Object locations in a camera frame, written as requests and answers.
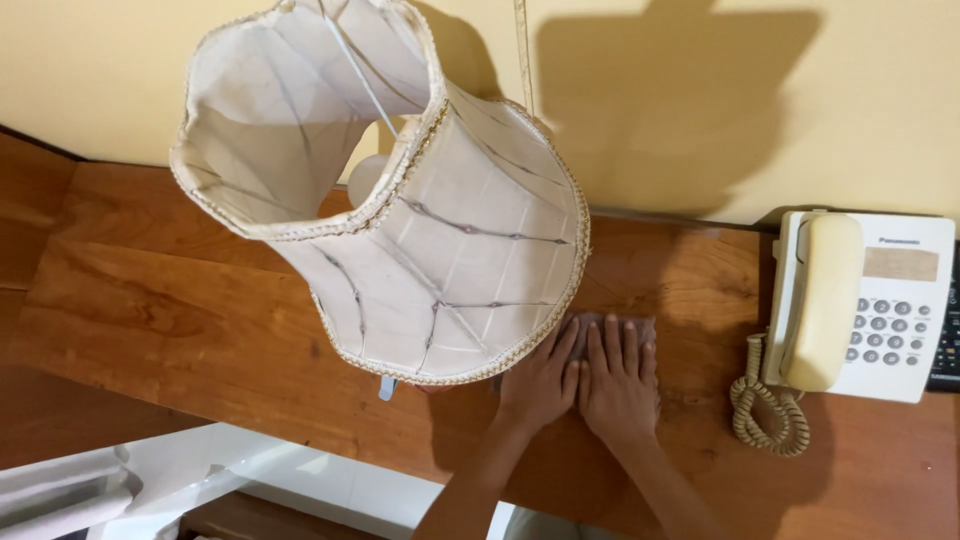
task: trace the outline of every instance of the telephone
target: telephone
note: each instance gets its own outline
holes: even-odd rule
[[[748,338],[747,375],[731,387],[737,436],[780,455],[801,453],[809,443],[797,405],[804,392],[918,402],[947,309],[953,238],[946,218],[787,212],[774,242],[770,327]],[[752,416],[757,397],[773,410],[773,432]]]

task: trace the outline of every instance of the wooden desk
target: wooden desk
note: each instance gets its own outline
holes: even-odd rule
[[[325,211],[343,208],[335,191]],[[955,539],[960,405],[811,395],[807,452],[783,459],[732,434],[728,387],[761,330],[771,238],[597,217],[578,309],[656,315],[660,439],[738,538]],[[265,245],[194,207],[169,171],[81,163],[12,354],[58,375],[426,479],[476,445],[486,381],[426,396],[331,350],[305,283]],[[582,421],[537,437],[506,500],[660,535]]]

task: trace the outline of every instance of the lampshade wire frame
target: lampshade wire frame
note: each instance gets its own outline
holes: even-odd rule
[[[370,99],[373,100],[373,104],[376,106],[376,110],[380,113],[380,117],[383,118],[383,121],[387,123],[387,127],[390,128],[390,133],[394,134],[394,138],[397,137],[396,128],[394,128],[394,123],[390,121],[390,117],[387,116],[387,112],[383,110],[383,106],[380,105],[380,100],[376,99],[376,94],[373,93],[373,88],[370,86],[370,81],[367,80],[367,76],[363,74],[363,70],[360,69],[360,64],[357,62],[356,57],[353,54],[353,50],[347,45],[347,42],[344,40],[344,36],[340,33],[340,29],[337,28],[333,19],[326,13],[324,10],[324,22],[326,26],[330,27],[330,32],[333,32],[334,38],[337,40],[337,44],[340,45],[340,48],[344,51],[344,54],[347,55],[347,60],[350,62],[350,65],[353,66],[353,71],[356,72],[357,76],[360,77],[360,81],[363,83],[363,88],[367,91],[367,94],[370,96]]]

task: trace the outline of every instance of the lampshade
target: lampshade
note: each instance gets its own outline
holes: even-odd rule
[[[218,28],[190,61],[185,108],[180,186],[293,265],[354,365],[483,379],[535,347],[576,291],[580,188],[521,109],[444,78],[405,2],[284,0]],[[391,154],[351,180],[356,208],[318,219],[367,127],[398,115]]]

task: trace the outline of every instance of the telephone handset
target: telephone handset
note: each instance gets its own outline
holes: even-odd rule
[[[953,237],[946,218],[787,212],[774,246],[770,327],[748,338],[747,375],[731,387],[737,436],[780,455],[801,453],[809,428],[796,402],[804,392],[918,402],[947,306]],[[756,398],[773,409],[775,432],[754,421]]]

